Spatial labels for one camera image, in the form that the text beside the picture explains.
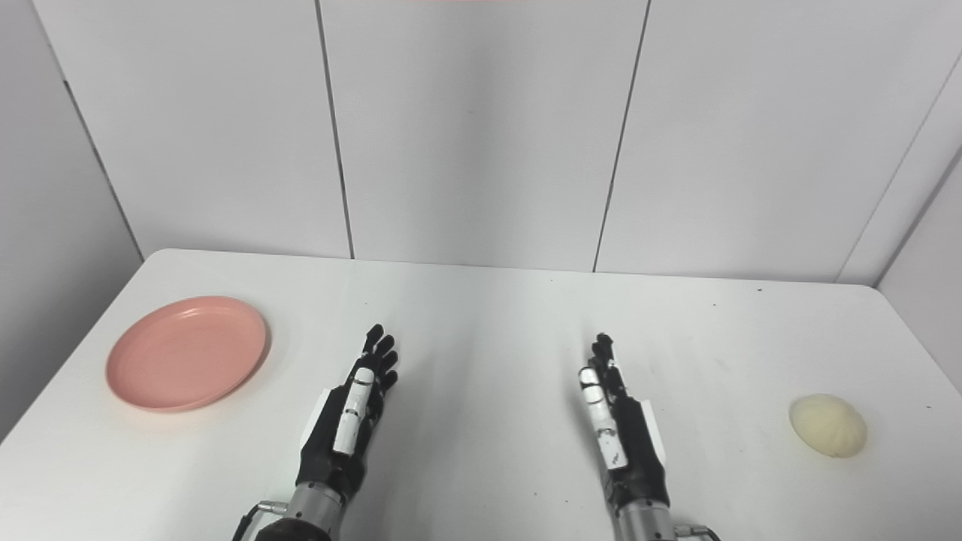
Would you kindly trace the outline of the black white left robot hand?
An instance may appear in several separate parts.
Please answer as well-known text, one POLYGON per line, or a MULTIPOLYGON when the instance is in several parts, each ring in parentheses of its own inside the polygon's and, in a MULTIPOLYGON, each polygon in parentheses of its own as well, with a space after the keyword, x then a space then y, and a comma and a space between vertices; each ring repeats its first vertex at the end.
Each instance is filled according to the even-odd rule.
POLYGON ((376 323, 343 384, 330 390, 302 446, 296 485, 323 484, 347 504, 365 479, 365 456, 381 421, 388 391, 398 382, 394 336, 376 323))

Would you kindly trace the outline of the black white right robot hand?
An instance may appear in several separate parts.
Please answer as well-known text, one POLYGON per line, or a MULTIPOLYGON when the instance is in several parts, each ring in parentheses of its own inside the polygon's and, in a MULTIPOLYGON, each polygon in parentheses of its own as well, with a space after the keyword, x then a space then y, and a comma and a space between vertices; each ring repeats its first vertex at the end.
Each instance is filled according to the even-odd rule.
POLYGON ((669 506, 666 472, 652 439, 652 424, 642 403, 625 386, 611 336, 597 335, 578 378, 606 472, 609 506, 619 511, 637 500, 669 506))

